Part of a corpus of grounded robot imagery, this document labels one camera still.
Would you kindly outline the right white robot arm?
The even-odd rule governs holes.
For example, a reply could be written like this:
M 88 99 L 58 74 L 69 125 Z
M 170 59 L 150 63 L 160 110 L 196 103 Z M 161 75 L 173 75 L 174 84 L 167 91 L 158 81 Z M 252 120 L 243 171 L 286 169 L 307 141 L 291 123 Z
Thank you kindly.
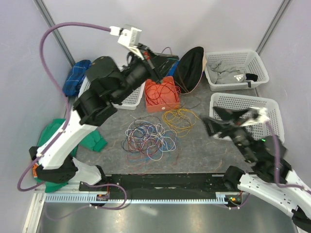
M 236 166 L 230 166 L 223 176 L 223 187 L 238 189 L 273 205 L 289 216 L 298 228 L 311 231 L 311 189 L 300 179 L 284 159 L 287 149 L 275 134 L 255 140 L 246 129 L 256 124 L 268 124 L 265 107 L 231 110 L 214 106 L 220 119 L 200 116 L 209 136 L 230 137 L 254 176 Z

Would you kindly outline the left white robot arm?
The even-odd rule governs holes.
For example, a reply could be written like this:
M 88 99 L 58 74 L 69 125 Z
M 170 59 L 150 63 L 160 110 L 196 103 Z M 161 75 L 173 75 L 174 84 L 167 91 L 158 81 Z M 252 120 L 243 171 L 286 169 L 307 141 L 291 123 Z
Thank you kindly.
M 148 79 L 162 82 L 179 59 L 177 55 L 154 53 L 143 44 L 129 52 L 127 58 L 130 62 L 123 69 L 109 56 L 94 60 L 86 70 L 90 87 L 75 101 L 69 118 L 44 145 L 29 149 L 40 180 L 84 182 L 96 191 L 105 189 L 107 180 L 102 168 L 78 161 L 71 151 L 117 112 L 115 105 L 121 105 Z

